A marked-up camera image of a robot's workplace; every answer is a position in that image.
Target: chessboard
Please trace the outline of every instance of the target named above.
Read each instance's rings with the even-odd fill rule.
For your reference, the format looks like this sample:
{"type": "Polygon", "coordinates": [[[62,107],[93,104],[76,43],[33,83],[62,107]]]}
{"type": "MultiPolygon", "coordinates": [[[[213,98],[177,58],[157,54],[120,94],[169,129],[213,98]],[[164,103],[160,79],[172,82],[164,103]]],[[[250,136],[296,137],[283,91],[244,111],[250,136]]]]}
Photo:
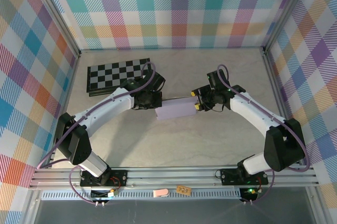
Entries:
{"type": "MultiPolygon", "coordinates": [[[[141,70],[150,58],[127,62],[107,63],[88,67],[86,91],[89,96],[97,96],[114,92],[124,81],[141,77],[141,70]]],[[[146,75],[151,65],[145,67],[146,75]]]]}

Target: pink eraser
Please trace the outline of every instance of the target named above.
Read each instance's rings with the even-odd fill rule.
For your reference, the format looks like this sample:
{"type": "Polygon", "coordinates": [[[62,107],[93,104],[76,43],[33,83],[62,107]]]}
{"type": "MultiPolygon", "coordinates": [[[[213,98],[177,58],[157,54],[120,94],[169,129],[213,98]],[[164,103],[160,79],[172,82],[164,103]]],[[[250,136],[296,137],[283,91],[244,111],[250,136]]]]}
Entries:
{"type": "Polygon", "coordinates": [[[167,189],[161,189],[161,190],[154,190],[153,191],[153,197],[167,197],[169,195],[169,190],[167,189]]]}

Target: plaid wallpaper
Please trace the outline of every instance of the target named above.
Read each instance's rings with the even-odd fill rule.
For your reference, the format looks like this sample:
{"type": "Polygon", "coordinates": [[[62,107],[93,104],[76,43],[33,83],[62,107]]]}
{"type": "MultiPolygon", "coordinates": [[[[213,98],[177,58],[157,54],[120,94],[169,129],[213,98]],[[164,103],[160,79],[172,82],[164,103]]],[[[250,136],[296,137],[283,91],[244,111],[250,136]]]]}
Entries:
{"type": "Polygon", "coordinates": [[[41,0],[0,0],[0,223],[17,223],[75,55],[41,0]]]}
{"type": "Polygon", "coordinates": [[[337,223],[337,0],[300,0],[271,59],[337,223]]]}
{"type": "Polygon", "coordinates": [[[261,46],[287,0],[55,0],[83,49],[261,46]]]}

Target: black bracket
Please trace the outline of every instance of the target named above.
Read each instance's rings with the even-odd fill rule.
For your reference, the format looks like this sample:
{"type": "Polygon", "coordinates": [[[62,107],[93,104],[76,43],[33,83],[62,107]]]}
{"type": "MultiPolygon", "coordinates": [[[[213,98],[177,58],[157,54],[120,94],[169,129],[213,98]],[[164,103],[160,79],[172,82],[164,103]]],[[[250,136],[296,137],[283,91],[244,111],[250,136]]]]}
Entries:
{"type": "Polygon", "coordinates": [[[93,176],[88,171],[82,171],[81,173],[81,187],[125,187],[127,182],[127,170],[110,170],[109,178],[106,179],[104,184],[101,183],[101,179],[93,176]]]}
{"type": "Polygon", "coordinates": [[[268,184],[267,174],[259,172],[246,178],[242,178],[236,169],[221,169],[220,170],[221,184],[223,186],[259,186],[268,184]]]}

